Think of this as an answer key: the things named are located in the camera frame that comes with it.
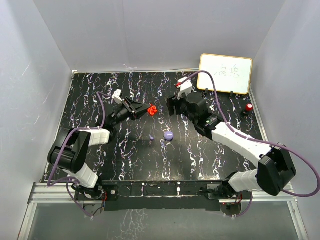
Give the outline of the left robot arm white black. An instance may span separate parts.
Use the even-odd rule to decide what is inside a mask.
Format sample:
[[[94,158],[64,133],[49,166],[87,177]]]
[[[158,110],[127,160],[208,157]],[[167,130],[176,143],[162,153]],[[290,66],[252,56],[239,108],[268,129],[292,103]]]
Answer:
[[[102,116],[96,127],[79,127],[60,131],[51,147],[47,161],[53,166],[52,173],[60,169],[67,173],[67,183],[72,183],[73,189],[83,193],[86,197],[97,200],[104,194],[102,181],[99,176],[86,164],[88,148],[106,145],[113,141],[117,135],[116,126],[131,119],[140,119],[143,115],[154,116],[157,107],[133,101],[128,97],[116,98],[118,107],[106,115],[106,108],[102,108]]]

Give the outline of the red earbud charging case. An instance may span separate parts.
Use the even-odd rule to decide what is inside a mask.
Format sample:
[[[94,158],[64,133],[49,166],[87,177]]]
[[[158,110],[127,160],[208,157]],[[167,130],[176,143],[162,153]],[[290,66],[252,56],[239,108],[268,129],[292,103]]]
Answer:
[[[150,107],[147,109],[147,112],[150,116],[154,116],[157,112],[158,112],[158,109],[155,105],[150,105]]]

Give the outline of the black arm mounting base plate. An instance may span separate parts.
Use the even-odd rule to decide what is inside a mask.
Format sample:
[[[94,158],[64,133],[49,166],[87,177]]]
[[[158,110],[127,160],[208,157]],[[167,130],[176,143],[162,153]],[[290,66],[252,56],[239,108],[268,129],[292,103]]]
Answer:
[[[105,211],[121,210],[191,210],[240,212],[241,202],[251,193],[219,192],[220,180],[184,181],[101,181],[93,189],[72,185],[75,198],[88,205],[100,203]]]

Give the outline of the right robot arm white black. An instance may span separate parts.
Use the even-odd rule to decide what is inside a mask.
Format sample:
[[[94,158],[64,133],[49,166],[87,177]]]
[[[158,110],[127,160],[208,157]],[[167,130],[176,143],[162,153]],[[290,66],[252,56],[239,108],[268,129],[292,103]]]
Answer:
[[[210,110],[200,93],[176,94],[167,99],[166,105],[170,115],[186,116],[198,134],[229,147],[256,167],[231,173],[214,189],[206,189],[209,195],[233,199],[243,191],[262,190],[277,196],[297,174],[290,153],[282,144],[257,142],[231,127]]]

